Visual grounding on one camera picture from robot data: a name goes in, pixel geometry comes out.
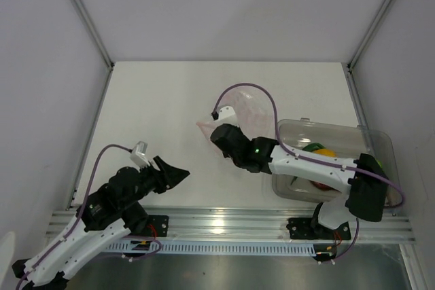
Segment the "clear pink zip bag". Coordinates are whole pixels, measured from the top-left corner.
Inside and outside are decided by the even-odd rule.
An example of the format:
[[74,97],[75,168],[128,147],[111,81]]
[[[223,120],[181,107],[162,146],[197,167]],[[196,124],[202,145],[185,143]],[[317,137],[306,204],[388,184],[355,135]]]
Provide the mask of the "clear pink zip bag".
[[[227,92],[217,107],[230,105],[234,108],[239,122],[238,127],[249,139],[256,137],[273,138],[275,123],[273,107],[270,99],[261,90],[247,86],[235,88]],[[211,133],[221,125],[207,115],[196,123],[214,152],[222,152],[210,141]]]

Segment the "green scallion toy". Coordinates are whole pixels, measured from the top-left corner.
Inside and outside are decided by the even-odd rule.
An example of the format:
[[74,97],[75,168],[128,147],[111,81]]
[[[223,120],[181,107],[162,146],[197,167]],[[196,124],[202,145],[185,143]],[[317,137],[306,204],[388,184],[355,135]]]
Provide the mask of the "green scallion toy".
[[311,143],[303,147],[302,150],[313,153],[314,150],[321,149],[321,148],[325,148],[325,147],[320,143]]

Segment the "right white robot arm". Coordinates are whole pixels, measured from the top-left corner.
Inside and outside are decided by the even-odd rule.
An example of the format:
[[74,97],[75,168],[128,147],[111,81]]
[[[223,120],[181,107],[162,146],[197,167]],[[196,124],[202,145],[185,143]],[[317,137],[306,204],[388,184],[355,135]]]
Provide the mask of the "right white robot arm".
[[353,218],[380,222],[387,197],[388,178],[377,160],[367,154],[359,158],[336,158],[303,151],[266,137],[248,139],[238,126],[222,124],[210,136],[211,142],[251,173],[288,175],[321,183],[340,194],[321,203],[310,222],[318,238]]

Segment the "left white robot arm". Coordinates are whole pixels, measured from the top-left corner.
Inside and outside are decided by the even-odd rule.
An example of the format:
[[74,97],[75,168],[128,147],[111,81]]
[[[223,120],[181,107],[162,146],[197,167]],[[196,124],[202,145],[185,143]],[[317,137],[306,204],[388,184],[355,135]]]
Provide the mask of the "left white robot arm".
[[63,231],[39,254],[12,264],[19,289],[65,289],[69,280],[110,244],[142,236],[149,216],[140,200],[173,189],[190,172],[154,157],[142,168],[123,167],[88,196]]

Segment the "clear plastic food container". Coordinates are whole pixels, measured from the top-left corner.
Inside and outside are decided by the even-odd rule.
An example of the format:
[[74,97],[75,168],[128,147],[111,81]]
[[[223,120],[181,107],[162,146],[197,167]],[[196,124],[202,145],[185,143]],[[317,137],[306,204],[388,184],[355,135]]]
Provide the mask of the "clear plastic food container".
[[[304,120],[279,121],[281,140],[289,146],[302,149],[311,143],[320,143],[331,149],[338,158],[359,158],[368,153],[381,161],[388,179],[399,184],[394,148],[389,136],[363,126],[348,127]],[[273,175],[272,188],[281,198],[304,202],[326,202],[340,195],[338,191],[321,191],[310,181],[287,175]]]

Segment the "yellow lemon toy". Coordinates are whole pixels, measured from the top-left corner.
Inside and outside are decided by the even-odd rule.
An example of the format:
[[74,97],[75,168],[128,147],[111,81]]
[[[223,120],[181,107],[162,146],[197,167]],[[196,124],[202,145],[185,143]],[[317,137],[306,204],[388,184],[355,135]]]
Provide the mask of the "yellow lemon toy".
[[328,157],[336,157],[336,153],[334,151],[332,151],[331,149],[327,149],[327,148],[321,148],[321,149],[316,149],[313,151],[313,153],[322,155],[322,156],[328,156]]

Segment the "red meat slice toy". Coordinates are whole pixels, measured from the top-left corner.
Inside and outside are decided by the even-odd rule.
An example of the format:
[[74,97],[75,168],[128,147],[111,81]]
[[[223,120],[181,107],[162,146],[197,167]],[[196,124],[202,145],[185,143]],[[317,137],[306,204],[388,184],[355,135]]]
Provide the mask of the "red meat slice toy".
[[328,185],[325,185],[323,183],[318,183],[314,181],[310,181],[311,185],[321,191],[327,192],[327,191],[336,191],[333,187],[330,187]]

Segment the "green round fruit toy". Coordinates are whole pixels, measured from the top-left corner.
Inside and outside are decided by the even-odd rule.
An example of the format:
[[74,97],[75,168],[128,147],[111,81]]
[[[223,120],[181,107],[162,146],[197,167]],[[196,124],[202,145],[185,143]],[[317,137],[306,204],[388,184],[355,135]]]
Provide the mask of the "green round fruit toy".
[[383,169],[383,165],[382,165],[381,161],[378,160],[377,158],[375,158],[375,161],[377,162],[377,164],[379,165],[379,167],[380,167],[381,169]]

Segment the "aluminium mounting rail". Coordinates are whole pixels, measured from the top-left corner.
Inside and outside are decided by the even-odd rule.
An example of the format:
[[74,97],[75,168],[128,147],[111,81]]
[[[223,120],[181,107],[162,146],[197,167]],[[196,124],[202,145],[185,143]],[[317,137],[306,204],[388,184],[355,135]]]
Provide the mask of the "aluminium mounting rail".
[[[169,208],[149,206],[149,215],[169,217],[167,240],[278,242],[289,240],[290,217],[311,217],[311,209]],[[360,221],[358,244],[414,244],[409,218],[386,214],[378,223]]]

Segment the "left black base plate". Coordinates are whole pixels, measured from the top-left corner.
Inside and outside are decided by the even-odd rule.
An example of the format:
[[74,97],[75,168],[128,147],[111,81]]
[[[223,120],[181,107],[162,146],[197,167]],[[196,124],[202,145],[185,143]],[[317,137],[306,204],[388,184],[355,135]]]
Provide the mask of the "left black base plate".
[[166,238],[168,229],[168,215],[150,215],[146,226],[139,232],[139,235],[152,238]]

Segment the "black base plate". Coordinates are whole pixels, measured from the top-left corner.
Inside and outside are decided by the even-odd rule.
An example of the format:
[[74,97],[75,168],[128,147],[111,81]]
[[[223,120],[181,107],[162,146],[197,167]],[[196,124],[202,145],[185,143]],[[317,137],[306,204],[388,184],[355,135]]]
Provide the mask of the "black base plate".
[[286,228],[292,240],[351,240],[349,223],[342,223],[336,229],[329,229],[320,224],[311,225],[312,219],[293,217],[288,219]]
[[166,238],[168,229],[168,215],[150,215],[146,226],[139,232],[139,235],[152,238]]

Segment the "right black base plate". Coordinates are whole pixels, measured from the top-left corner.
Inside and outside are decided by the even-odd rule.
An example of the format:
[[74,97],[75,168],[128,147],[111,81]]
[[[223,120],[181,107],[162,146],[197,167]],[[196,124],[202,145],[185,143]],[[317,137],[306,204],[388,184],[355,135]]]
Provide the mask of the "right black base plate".
[[293,217],[288,219],[286,228],[292,240],[351,240],[349,223],[342,223],[336,229],[329,229],[320,224],[311,225],[312,219]]

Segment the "left aluminium frame post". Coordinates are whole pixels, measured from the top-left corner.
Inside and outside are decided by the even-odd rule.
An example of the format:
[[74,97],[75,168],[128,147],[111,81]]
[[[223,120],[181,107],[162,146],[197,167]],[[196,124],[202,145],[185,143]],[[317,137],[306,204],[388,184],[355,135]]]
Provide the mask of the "left aluminium frame post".
[[74,10],[79,17],[79,19],[82,22],[82,25],[84,29],[86,30],[91,42],[93,43],[94,47],[96,48],[97,52],[99,53],[99,56],[101,57],[102,61],[104,62],[105,66],[112,70],[114,66],[113,60],[110,58],[109,52],[107,51],[103,40],[101,39],[101,36],[99,32],[97,31],[96,25],[93,22],[93,19],[91,18],[86,5],[83,0],[70,0],[72,6],[74,7]]

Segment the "aluminium frame post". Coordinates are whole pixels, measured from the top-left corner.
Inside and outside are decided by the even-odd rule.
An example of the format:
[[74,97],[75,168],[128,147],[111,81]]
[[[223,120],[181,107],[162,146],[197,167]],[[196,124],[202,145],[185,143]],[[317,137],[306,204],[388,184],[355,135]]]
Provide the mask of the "aluminium frame post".
[[97,52],[99,53],[99,56],[101,57],[102,61],[104,62],[105,66],[112,70],[114,66],[113,60],[110,58],[109,52],[107,51],[103,40],[101,39],[101,36],[99,32],[97,31],[96,25],[93,22],[93,19],[91,18],[86,5],[83,0],[70,0],[72,6],[74,7],[74,10],[79,17],[79,19],[82,22],[82,25],[84,29],[86,30],[91,42],[93,43],[94,47],[96,48]]
[[380,6],[375,12],[375,15],[370,21],[368,28],[364,32],[363,38],[359,42],[357,48],[355,49],[353,55],[351,56],[349,62],[347,63],[347,69],[349,72],[352,73],[353,70],[356,68],[358,62],[364,55],[365,51],[368,49],[371,41],[377,34],[377,31],[380,29],[381,25],[383,24],[383,21],[386,19],[395,1],[396,0],[382,0]]

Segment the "right aluminium frame post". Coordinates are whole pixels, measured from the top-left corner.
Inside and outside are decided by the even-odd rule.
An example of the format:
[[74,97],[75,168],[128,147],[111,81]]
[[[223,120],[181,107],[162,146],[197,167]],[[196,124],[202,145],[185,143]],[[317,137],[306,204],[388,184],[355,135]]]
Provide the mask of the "right aluminium frame post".
[[383,24],[383,21],[386,19],[395,1],[396,0],[382,0],[380,6],[375,12],[375,15],[370,21],[368,28],[364,32],[363,38],[359,42],[357,48],[355,49],[353,55],[351,56],[349,62],[347,63],[347,69],[349,72],[352,73],[353,70],[356,68],[358,62],[364,55],[365,51],[368,49],[371,41],[377,34],[377,31],[380,29],[381,25]]

